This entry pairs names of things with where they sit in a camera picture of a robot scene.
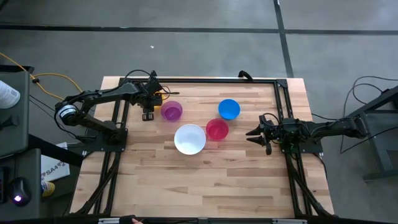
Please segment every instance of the desk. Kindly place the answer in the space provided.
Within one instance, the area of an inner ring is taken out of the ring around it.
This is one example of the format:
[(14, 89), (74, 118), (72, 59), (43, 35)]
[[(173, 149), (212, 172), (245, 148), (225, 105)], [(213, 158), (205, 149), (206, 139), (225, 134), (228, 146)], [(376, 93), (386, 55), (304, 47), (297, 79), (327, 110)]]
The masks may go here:
[[(312, 120), (303, 79), (287, 80), (295, 117)], [(119, 77), (104, 77), (101, 89), (115, 87), (118, 82)], [(175, 123), (164, 121), (158, 109), (154, 121), (143, 122), (141, 108), (130, 107), (126, 125), (129, 137), (121, 156), (112, 216), (294, 217), (285, 158), (279, 147), (273, 145), (272, 154), (267, 156), (264, 147), (246, 141), (245, 136), (259, 124), (260, 114), (277, 114), (272, 85), (168, 83), (167, 86), (180, 92), (169, 100), (182, 104), (182, 118)], [(239, 117), (228, 121), (227, 138), (208, 141), (204, 150), (193, 156), (179, 153), (174, 146), (176, 130), (188, 123), (204, 129), (209, 120), (219, 117), (218, 103), (225, 98), (234, 98), (241, 105)], [(98, 105), (95, 117), (110, 120), (113, 107), (114, 103)], [(81, 208), (97, 187), (103, 157), (103, 152), (94, 152), (83, 161), (71, 212)], [(303, 164), (308, 188), (333, 213), (321, 162), (312, 154), (303, 154)], [(301, 193), (298, 195), (304, 211)]]

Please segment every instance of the white bowl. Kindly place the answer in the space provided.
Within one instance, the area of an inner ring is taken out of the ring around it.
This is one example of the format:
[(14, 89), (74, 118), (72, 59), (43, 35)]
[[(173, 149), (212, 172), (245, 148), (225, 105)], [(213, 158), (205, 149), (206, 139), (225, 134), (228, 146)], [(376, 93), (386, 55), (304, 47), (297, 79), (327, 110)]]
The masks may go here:
[(195, 124), (186, 124), (175, 133), (174, 144), (181, 153), (194, 155), (205, 147), (206, 134), (201, 127)]

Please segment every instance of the blue bowl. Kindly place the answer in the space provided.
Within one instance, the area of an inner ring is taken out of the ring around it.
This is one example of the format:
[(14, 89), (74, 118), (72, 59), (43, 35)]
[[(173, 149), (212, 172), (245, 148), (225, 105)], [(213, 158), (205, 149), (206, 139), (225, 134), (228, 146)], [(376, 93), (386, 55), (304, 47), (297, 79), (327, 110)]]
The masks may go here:
[(226, 99), (219, 103), (218, 112), (224, 119), (235, 119), (241, 112), (241, 107), (238, 102)]

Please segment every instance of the black cable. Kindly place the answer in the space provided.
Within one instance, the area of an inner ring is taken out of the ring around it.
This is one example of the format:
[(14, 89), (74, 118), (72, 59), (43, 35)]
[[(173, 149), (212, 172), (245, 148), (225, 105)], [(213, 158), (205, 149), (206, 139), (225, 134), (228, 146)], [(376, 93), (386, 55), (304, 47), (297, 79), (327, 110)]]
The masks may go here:
[(335, 120), (337, 120), (337, 119), (335, 119), (335, 118), (326, 118), (326, 117), (322, 117), (322, 116), (317, 115), (317, 114), (315, 114), (315, 113), (311, 113), (311, 114), (314, 115), (314, 116), (317, 116), (317, 117), (319, 117), (319, 118), (327, 119), (327, 120), (330, 120), (330, 121), (335, 121)]
[(311, 132), (311, 134), (310, 134), (310, 137), (312, 137), (312, 134), (313, 134), (316, 130), (321, 129), (321, 128), (330, 128), (330, 127), (333, 126), (335, 123), (337, 123), (337, 122), (339, 122), (339, 121), (342, 121), (342, 120), (344, 120), (344, 119), (350, 119), (350, 118), (340, 118), (340, 119), (335, 120), (335, 121), (332, 122), (331, 124), (329, 124), (329, 122), (326, 122), (326, 125), (325, 125), (325, 126), (320, 126), (320, 127), (315, 128), (314, 130), (312, 130), (312, 132)]
[(150, 77), (155, 78), (153, 75), (151, 75), (149, 72), (147, 72), (147, 71), (145, 71), (145, 70), (142, 70), (142, 69), (135, 69), (135, 70), (130, 71), (129, 73), (127, 73), (127, 75), (126, 75), (126, 76), (124, 77), (124, 79), (123, 79), (123, 82), (121, 82), (121, 85), (124, 83), (124, 81), (126, 81), (127, 77), (128, 77), (129, 75), (131, 75), (132, 73), (134, 73), (134, 72), (144, 72), (145, 74), (149, 75)]
[(278, 124), (280, 124), (279, 119), (278, 119), (274, 114), (272, 114), (272, 113), (264, 113), (263, 116), (265, 116), (265, 115), (271, 115), (271, 116), (273, 116), (273, 117), (278, 121)]
[(73, 134), (72, 132), (70, 132), (70, 131), (68, 131), (68, 130), (66, 130), (65, 128), (62, 128), (61, 126), (60, 126), (60, 124), (58, 123), (58, 120), (57, 120), (57, 113), (54, 113), (54, 121), (55, 121), (55, 124), (57, 125), (57, 127), (59, 128), (59, 129), (61, 129), (61, 131), (65, 131), (66, 133), (69, 133), (69, 134), (71, 134), (71, 135), (73, 135), (73, 137), (75, 138), (75, 139), (77, 139), (77, 135), (76, 134)]
[(379, 134), (382, 134), (382, 133), (385, 133), (385, 132), (387, 132), (387, 131), (391, 131), (391, 130), (394, 130), (394, 129), (397, 129), (397, 128), (398, 128), (398, 126), (393, 127), (393, 128), (389, 128), (389, 129), (386, 129), (386, 130), (384, 130), (384, 131), (381, 131), (381, 132), (379, 132), (379, 133), (377, 133), (377, 134), (374, 134), (374, 135), (372, 135), (371, 137), (368, 137), (367, 139), (365, 139), (365, 140), (363, 140), (363, 141), (360, 141), (360, 142), (356, 143), (355, 145), (353, 145), (353, 146), (347, 148), (346, 150), (340, 152), (340, 154), (343, 154), (344, 152), (349, 151), (350, 149), (354, 148), (355, 146), (357, 146), (357, 145), (359, 145), (359, 144), (362, 144), (362, 143), (366, 142), (367, 140), (373, 138), (374, 136), (378, 136)]
[[(379, 87), (377, 87), (377, 86), (375, 86), (375, 85), (369, 84), (369, 86), (372, 86), (372, 87), (374, 87), (375, 89), (379, 90), (380, 93), (383, 92)], [(353, 90), (353, 95), (354, 95), (355, 100), (358, 100), (358, 102), (360, 102), (360, 103), (366, 104), (366, 103), (362, 102), (361, 100), (359, 100), (358, 97), (356, 97), (354, 90)]]
[[(29, 101), (31, 102), (31, 103), (33, 103), (34, 105), (36, 105), (40, 110), (42, 110), (44, 113), (46, 113), (47, 115), (49, 115), (51, 118), (53, 118), (52, 117), (52, 115), (51, 114), (49, 114), (45, 109), (43, 109), (41, 106), (39, 106), (37, 103), (35, 103), (35, 102), (33, 102), (31, 99), (29, 99)], [(73, 134), (73, 133), (70, 133), (69, 131), (67, 132), (67, 134), (71, 137), (71, 138), (73, 138), (73, 139), (76, 139), (76, 135), (75, 134)]]
[[(346, 96), (346, 100), (344, 101), (344, 106), (343, 106), (343, 117), (346, 116), (346, 107), (347, 107), (347, 101), (348, 101), (349, 94), (351, 93), (351, 91), (354, 91), (355, 87), (361, 86), (361, 85), (373, 86), (372, 84), (368, 84), (368, 83), (360, 83), (360, 84), (354, 85), (354, 86), (348, 91), (347, 96)], [(344, 135), (341, 136), (340, 154), (341, 154), (341, 150), (343, 150), (343, 144), (344, 144)]]
[(387, 80), (387, 81), (398, 81), (398, 79), (395, 79), (395, 78), (383, 78), (383, 77), (377, 77), (377, 76), (373, 76), (373, 75), (366, 75), (366, 76), (357, 78), (357, 79), (355, 80), (354, 84), (353, 84), (353, 88), (354, 88), (356, 82), (358, 82), (358, 80), (360, 80), (360, 79), (362, 79), (362, 78), (378, 78), (378, 79)]
[(167, 100), (169, 97), (170, 97), (170, 94), (168, 94), (164, 100)]
[(48, 109), (52, 110), (55, 112), (55, 110), (53, 108), (51, 108), (49, 105), (46, 105), (45, 103), (43, 103), (42, 101), (38, 100), (36, 97), (32, 96), (29, 94), (29, 97), (35, 99), (36, 101), (38, 101), (39, 103), (43, 104), (44, 106), (46, 106)]
[(322, 165), (323, 165), (323, 169), (325, 170), (325, 176), (326, 176), (326, 180), (328, 179), (328, 172), (326, 171), (326, 165), (325, 162), (323, 161), (323, 159), (316, 153), (313, 153), (314, 156), (318, 157), (319, 160), (321, 161)]

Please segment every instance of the black metal frame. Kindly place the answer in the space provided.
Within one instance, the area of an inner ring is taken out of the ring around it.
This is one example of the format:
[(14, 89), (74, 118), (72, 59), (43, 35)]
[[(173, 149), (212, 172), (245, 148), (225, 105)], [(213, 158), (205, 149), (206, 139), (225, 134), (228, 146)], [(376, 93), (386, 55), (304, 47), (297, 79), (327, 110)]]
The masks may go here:
[[(369, 103), (363, 105), (362, 107), (358, 108), (356, 111), (349, 114), (347, 117), (354, 117), (359, 116), (365, 123), (366, 129), (368, 130), (368, 137), (371, 137), (373, 131), (369, 128), (368, 125), (368, 114), (371, 113), (384, 113), (384, 114), (394, 114), (397, 113), (397, 110), (377, 110), (381, 106), (390, 103), (392, 101), (396, 101), (398, 98), (398, 86), (384, 92), (376, 99), (370, 101)], [(382, 147), (378, 147), (375, 140), (373, 138), (369, 139), (371, 147), (374, 149), (376, 153), (377, 163), (380, 167), (380, 172), (367, 174), (363, 177), (365, 181), (370, 180), (377, 180), (383, 179), (388, 177), (397, 177), (398, 176), (398, 169), (395, 169), (392, 165), (391, 159), (388, 155), (388, 151), (392, 151), (394, 149), (386, 149)]]
[[(290, 95), (289, 95), (289, 90), (288, 90), (286, 79), (253, 80), (248, 74), (244, 74), (243, 72), (239, 73), (238, 77), (240, 77), (240, 78), (228, 79), (228, 78), (161, 78), (160, 77), (159, 81), (161, 83), (271, 84), (274, 87), (274, 93), (275, 93), (275, 98), (276, 98), (279, 119), (282, 120), (284, 118), (284, 113), (283, 113), (283, 108), (282, 108), (282, 100), (281, 100), (280, 92), (279, 92), (280, 89), (283, 89), (283, 92), (284, 92), (284, 98), (285, 98), (285, 102), (286, 102), (288, 116), (290, 118), (293, 118), (293, 109), (292, 109), (292, 105), (290, 102)], [(124, 78), (120, 78), (119, 83), (121, 83), (123, 80), (124, 80)], [(147, 81), (147, 79), (146, 78), (129, 78), (129, 81), (145, 82), (145, 81)], [(119, 107), (120, 107), (120, 101), (115, 102), (113, 116), (112, 116), (113, 122), (117, 121)], [(129, 103), (125, 103), (124, 109), (123, 109), (122, 120), (121, 120), (122, 128), (126, 127), (128, 110), (129, 110)], [(303, 191), (306, 215), (312, 215), (311, 205), (314, 207), (315, 211), (318, 213), (319, 216), (330, 215), (328, 212), (326, 212), (322, 208), (322, 206), (320, 206), (320, 204), (317, 202), (317, 200), (315, 199), (315, 197), (312, 195), (311, 191), (307, 187), (300, 151), (297, 151), (297, 153), (295, 153), (296, 158), (297, 158), (296, 161), (297, 161), (298, 170), (296, 170), (296, 168), (293, 165), (291, 153), (289, 153), (288, 150), (285, 150), (285, 149), (282, 149), (282, 152), (283, 151), (287, 152), (287, 153), (285, 153), (285, 160), (286, 160), (286, 164), (287, 164), (290, 193), (292, 195), (292, 203), (293, 203), (293, 210), (294, 210), (295, 217), (297, 217), (299, 215), (303, 215), (303, 213), (300, 210), (300, 206), (299, 206), (299, 200), (297, 197), (297, 189), (295, 186), (295, 182), (298, 183), (298, 185), (300, 186), (300, 188)], [(90, 197), (90, 199), (84, 204), (84, 206), (79, 211), (76, 212), (77, 214), (88, 214), (88, 212), (90, 211), (90, 209), (92, 208), (92, 206), (94, 204), (95, 204), (95, 207), (94, 207), (93, 214), (95, 214), (95, 215), (100, 214), (100, 208), (101, 208), (101, 203), (102, 203), (102, 194), (103, 194), (102, 191), (103, 191), (104, 187), (106, 186), (106, 184), (110, 180), (111, 183), (110, 183), (109, 192), (108, 192), (108, 199), (107, 199), (106, 208), (103, 211), (103, 214), (109, 215), (109, 216), (111, 215), (114, 190), (115, 190), (115, 186), (116, 186), (116, 179), (118, 176), (118, 167), (119, 167), (119, 162), (120, 162), (120, 158), (121, 158), (121, 152), (115, 152), (113, 164), (112, 164), (111, 168), (108, 170), (110, 155), (111, 155), (110, 152), (105, 152), (98, 188), (95, 190), (95, 192)]]

